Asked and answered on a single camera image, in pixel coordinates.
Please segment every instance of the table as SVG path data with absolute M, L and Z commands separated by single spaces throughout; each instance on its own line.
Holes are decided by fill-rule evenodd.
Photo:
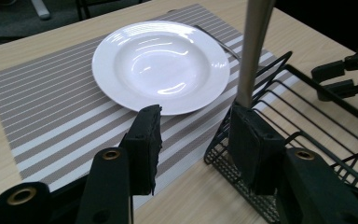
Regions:
M 127 24 L 157 17 L 169 10 L 200 4 L 242 31 L 244 0 L 154 0 L 91 20 L 0 46 L 0 70 L 26 63 L 60 49 L 106 35 Z M 310 74 L 316 65 L 353 54 L 305 24 L 274 9 L 264 48 L 274 55 L 292 50 L 289 63 Z M 0 193 L 19 184 L 21 177 L 0 123 Z M 214 168 L 198 161 L 144 206 L 135 211 L 135 223 L 265 223 Z

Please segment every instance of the placemat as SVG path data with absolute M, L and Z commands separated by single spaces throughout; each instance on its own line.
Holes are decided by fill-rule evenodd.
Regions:
M 153 20 L 197 24 L 241 53 L 242 34 L 200 5 Z M 93 52 L 104 38 L 0 72 L 0 120 L 23 182 L 42 181 L 53 191 L 86 175 L 95 153 L 117 146 L 130 128 L 136 112 L 104 95 L 91 73 Z M 234 100 L 240 67 L 227 57 L 230 79 L 215 101 L 193 113 L 161 118 L 156 193 L 202 158 Z M 263 49 L 262 64 L 274 59 Z M 149 198 L 135 197 L 135 209 Z

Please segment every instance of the floor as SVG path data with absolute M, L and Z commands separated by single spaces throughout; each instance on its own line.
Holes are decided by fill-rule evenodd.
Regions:
M 0 44 L 7 42 L 2 37 L 36 35 L 79 21 L 75 0 L 44 0 L 43 2 L 51 15 L 47 21 L 39 19 L 30 0 L 17 0 L 13 5 L 0 6 Z M 103 15 L 127 7 L 132 2 L 137 3 L 138 0 L 94 6 L 90 8 L 90 13 L 91 16 Z

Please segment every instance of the white plate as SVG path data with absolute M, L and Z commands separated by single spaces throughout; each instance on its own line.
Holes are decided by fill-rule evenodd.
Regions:
M 131 110 L 160 105 L 161 115 L 198 110 L 225 89 L 225 52 L 202 31 L 177 22 L 123 27 L 95 50 L 92 73 L 102 91 Z

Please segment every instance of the metal pole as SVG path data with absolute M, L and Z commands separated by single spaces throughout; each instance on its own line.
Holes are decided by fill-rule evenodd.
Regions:
M 275 0 L 248 0 L 236 97 L 236 102 L 247 108 L 252 104 L 255 74 L 274 5 Z

